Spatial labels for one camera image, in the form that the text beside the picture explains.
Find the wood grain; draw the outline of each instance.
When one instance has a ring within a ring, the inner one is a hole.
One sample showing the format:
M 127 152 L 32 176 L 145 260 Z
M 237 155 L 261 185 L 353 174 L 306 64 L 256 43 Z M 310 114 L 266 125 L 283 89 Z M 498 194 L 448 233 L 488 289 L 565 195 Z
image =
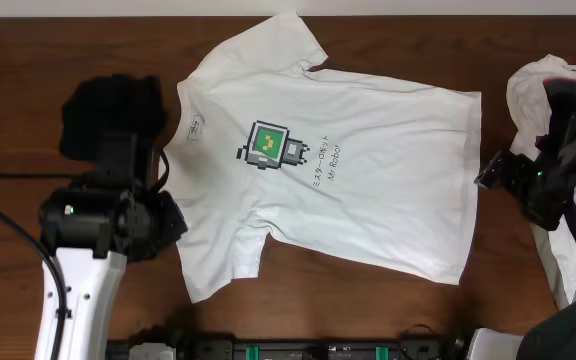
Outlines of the wood grain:
M 72 171 L 57 151 L 60 109 L 81 81 L 129 73 L 161 78 L 170 124 L 175 85 L 221 41 L 260 18 L 0 19 L 0 171 Z M 326 66 L 483 92 L 482 161 L 515 127 L 506 82 L 552 53 L 576 64 L 576 17 L 330 17 L 305 19 Z M 0 180 L 0 209 L 37 235 L 36 211 L 63 181 Z M 0 359 L 34 353 L 39 259 L 0 224 Z M 474 321 L 517 334 L 555 312 L 528 224 L 503 191 L 481 192 L 459 286 L 332 258 L 268 239 L 259 279 L 238 280 L 191 306 L 175 249 L 131 265 L 110 326 L 124 338 L 165 322 L 240 338 L 385 338 L 415 323 L 448 332 Z

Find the pixel art robot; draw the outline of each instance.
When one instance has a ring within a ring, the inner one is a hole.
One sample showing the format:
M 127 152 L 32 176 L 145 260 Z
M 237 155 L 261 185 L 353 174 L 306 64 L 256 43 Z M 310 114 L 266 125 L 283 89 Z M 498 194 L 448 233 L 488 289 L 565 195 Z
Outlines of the pixel art robot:
M 260 170 L 279 169 L 281 164 L 304 164 L 304 152 L 310 148 L 300 140 L 290 139 L 289 133 L 286 127 L 255 121 L 250 129 L 248 144 L 237 150 L 237 159 L 241 159 L 245 151 L 244 160 Z

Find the cable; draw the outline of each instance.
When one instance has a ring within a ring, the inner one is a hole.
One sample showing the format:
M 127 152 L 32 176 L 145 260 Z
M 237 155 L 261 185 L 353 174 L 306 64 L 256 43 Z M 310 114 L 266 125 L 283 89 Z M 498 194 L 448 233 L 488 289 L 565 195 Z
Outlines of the cable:
M 73 174 L 24 174 L 24 173 L 0 173 L 0 179 L 72 179 L 78 175 Z
M 435 333 L 435 331 L 428 325 L 426 324 L 415 324 L 412 325 L 411 327 L 409 327 L 408 329 L 404 330 L 401 335 L 399 335 L 399 338 L 403 338 L 404 336 L 408 335 L 408 333 L 410 332 L 410 330 L 413 329 L 417 329 L 417 328 L 422 328 L 422 329 L 426 329 L 428 331 L 430 331 L 431 334 L 436 335 L 437 333 Z M 401 346 L 401 341 L 399 342 L 399 350 L 401 350 L 401 355 L 404 356 L 404 358 L 406 358 L 406 360 L 414 360 L 413 358 L 410 357 L 410 355 L 408 355 L 408 351 L 406 350 L 406 348 L 404 348 L 403 346 Z
M 159 155 L 161 156 L 161 160 L 164 162 L 164 165 L 166 166 L 166 170 L 164 170 L 164 174 L 161 175 L 161 178 L 157 181 L 157 183 L 155 183 L 150 188 L 150 190 L 155 194 L 157 194 L 159 190 L 161 190 L 161 188 L 164 187 L 166 181 L 168 181 L 168 168 L 170 167 L 168 164 L 168 158 L 166 157 L 164 150 L 161 148 L 159 148 Z
M 29 243 L 37 251 L 37 253 L 41 257 L 41 259 L 46 264 L 46 267 L 48 267 L 48 270 L 50 271 L 50 275 L 52 275 L 52 278 L 55 281 L 55 284 L 57 286 L 57 296 L 58 296 L 58 301 L 59 301 L 59 308 L 57 309 L 57 327 L 55 330 L 55 339 L 53 341 L 52 355 L 50 356 L 50 359 L 51 360 L 58 360 L 59 350 L 61 348 L 61 338 L 62 338 L 62 335 L 64 332 L 64 322 L 66 321 L 66 310 L 67 310 L 66 309 L 66 290 L 65 290 L 64 282 L 61 278 L 61 275 L 59 274 L 59 271 L 57 270 L 57 267 L 55 266 L 55 264 L 50 259 L 50 255 L 48 254 L 46 249 L 44 249 L 43 246 L 41 246 L 41 244 L 39 242 L 37 242 L 35 239 L 33 239 L 32 236 L 26 232 L 26 230 L 24 230 L 21 226 L 19 226 L 19 224 L 14 222 L 11 218 L 6 216 L 1 211 L 0 211 L 0 220 L 4 224 L 10 226 L 19 235 L 21 235 L 21 238 L 26 240 L 26 242 Z

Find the black cloth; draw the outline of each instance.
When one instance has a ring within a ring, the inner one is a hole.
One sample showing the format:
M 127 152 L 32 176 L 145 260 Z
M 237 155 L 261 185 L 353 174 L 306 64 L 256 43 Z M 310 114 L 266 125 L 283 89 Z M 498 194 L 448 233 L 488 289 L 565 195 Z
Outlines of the black cloth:
M 59 150 L 72 160 L 95 161 L 104 133 L 132 132 L 154 141 L 166 119 L 157 77 L 96 77 L 79 84 L 63 105 Z

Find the black cable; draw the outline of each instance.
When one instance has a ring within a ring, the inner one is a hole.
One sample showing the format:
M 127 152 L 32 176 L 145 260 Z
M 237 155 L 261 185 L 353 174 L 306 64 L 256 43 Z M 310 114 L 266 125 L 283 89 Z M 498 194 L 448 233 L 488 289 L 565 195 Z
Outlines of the black cable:
M 159 178 L 157 183 L 155 183 L 150 188 L 150 190 L 155 194 L 157 194 L 159 192 L 159 190 L 161 190 L 161 188 L 163 188 L 164 185 L 166 185 L 166 181 L 168 181 L 168 168 L 170 167 L 168 164 L 168 158 L 166 157 L 164 150 L 161 148 L 159 149 L 159 155 L 161 155 L 161 160 L 164 162 L 164 165 L 166 166 L 166 170 L 164 170 L 164 174 L 161 175 L 161 178 Z
M 59 308 L 57 309 L 57 327 L 55 330 L 55 339 L 52 345 L 52 355 L 50 356 L 51 360 L 58 360 L 59 359 L 59 350 L 61 348 L 61 338 L 64 332 L 64 322 L 66 321 L 66 290 L 64 286 L 64 282 L 57 270 L 57 267 L 52 262 L 50 255 L 46 251 L 46 249 L 41 246 L 39 242 L 32 238 L 26 230 L 24 230 L 19 224 L 14 222 L 11 218 L 6 216 L 4 213 L 0 211 L 0 220 L 10 226 L 13 230 L 15 230 L 21 237 L 26 240 L 39 254 L 41 259 L 46 263 L 50 274 L 52 275 L 53 280 L 57 286 L 57 296 L 59 301 Z
M 426 329 L 428 331 L 430 331 L 431 334 L 436 335 L 435 331 L 428 325 L 426 324 L 415 324 L 411 327 L 409 327 L 408 329 L 404 330 L 401 335 L 399 335 L 399 338 L 403 338 L 404 336 L 408 335 L 408 333 L 410 332 L 410 330 L 413 329 L 417 329 L 417 328 L 422 328 L 422 329 Z M 399 341 L 399 350 L 401 350 L 401 355 L 404 356 L 404 358 L 406 358 L 406 360 L 414 360 L 413 358 L 410 357 L 410 355 L 408 355 L 408 350 L 406 350 L 405 347 L 401 346 L 401 340 Z
M 0 179 L 72 179 L 78 175 L 73 174 L 28 174 L 28 173 L 0 173 Z

